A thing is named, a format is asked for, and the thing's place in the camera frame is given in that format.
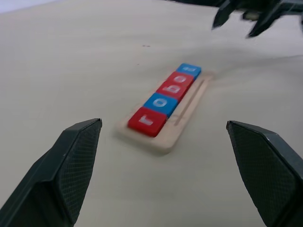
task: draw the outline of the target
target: blue letter block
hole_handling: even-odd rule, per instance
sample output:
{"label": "blue letter block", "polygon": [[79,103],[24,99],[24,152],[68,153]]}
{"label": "blue letter block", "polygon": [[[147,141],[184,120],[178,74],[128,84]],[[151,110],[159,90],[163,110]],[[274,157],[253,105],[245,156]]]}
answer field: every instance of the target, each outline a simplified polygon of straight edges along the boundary
{"label": "blue letter block", "polygon": [[154,93],[143,106],[151,110],[166,114],[167,117],[170,117],[177,105],[178,101],[175,98],[171,98],[159,93]]}
{"label": "blue letter block", "polygon": [[177,68],[176,71],[186,73],[188,75],[193,76],[194,79],[196,79],[199,76],[199,74],[201,73],[201,67],[183,63],[179,66],[179,68]]}

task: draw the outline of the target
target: red letter block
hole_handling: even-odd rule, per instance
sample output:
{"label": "red letter block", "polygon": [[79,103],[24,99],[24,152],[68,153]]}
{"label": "red letter block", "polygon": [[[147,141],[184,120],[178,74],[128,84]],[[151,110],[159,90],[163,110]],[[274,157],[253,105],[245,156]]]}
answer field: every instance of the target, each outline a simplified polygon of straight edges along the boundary
{"label": "red letter block", "polygon": [[166,122],[166,115],[141,107],[128,121],[128,127],[145,135],[156,137]]}
{"label": "red letter block", "polygon": [[181,86],[178,83],[173,81],[165,81],[156,91],[165,96],[169,96],[178,100],[178,103],[181,101],[185,93],[187,92],[187,87]]}
{"label": "red letter block", "polygon": [[167,81],[172,81],[173,83],[177,83],[183,87],[189,87],[194,82],[194,77],[181,72],[173,72],[168,78]]}

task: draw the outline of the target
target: white table surface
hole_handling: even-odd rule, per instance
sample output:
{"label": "white table surface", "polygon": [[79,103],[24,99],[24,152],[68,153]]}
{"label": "white table surface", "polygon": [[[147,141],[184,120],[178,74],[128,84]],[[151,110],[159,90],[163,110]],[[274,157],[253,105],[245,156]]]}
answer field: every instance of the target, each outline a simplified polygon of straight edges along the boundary
{"label": "white table surface", "polygon": [[[228,120],[303,154],[303,37],[286,17],[255,39],[234,14],[161,0],[66,0],[0,15],[0,205],[74,123],[103,120],[76,227],[263,227]],[[141,97],[188,62],[217,72],[166,156],[113,137]]]}

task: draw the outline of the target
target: wooden block holder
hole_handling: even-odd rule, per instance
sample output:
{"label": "wooden block holder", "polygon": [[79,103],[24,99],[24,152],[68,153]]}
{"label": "wooden block holder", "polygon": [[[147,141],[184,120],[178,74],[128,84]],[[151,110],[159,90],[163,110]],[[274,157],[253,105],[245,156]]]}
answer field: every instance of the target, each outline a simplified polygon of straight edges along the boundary
{"label": "wooden block holder", "polygon": [[158,87],[165,81],[162,81],[157,87],[149,93],[149,95],[143,99],[134,110],[117,124],[117,131],[124,137],[136,141],[142,145],[148,146],[152,149],[156,149],[163,153],[169,153],[176,141],[178,140],[181,132],[185,128],[190,116],[199,103],[202,94],[205,92],[209,82],[214,77],[214,73],[209,71],[202,71],[197,77],[194,83],[191,85],[173,114],[166,121],[165,125],[156,137],[149,137],[141,134],[135,130],[127,127],[128,120],[134,115],[134,113],[147,101],[147,99],[155,93]]}

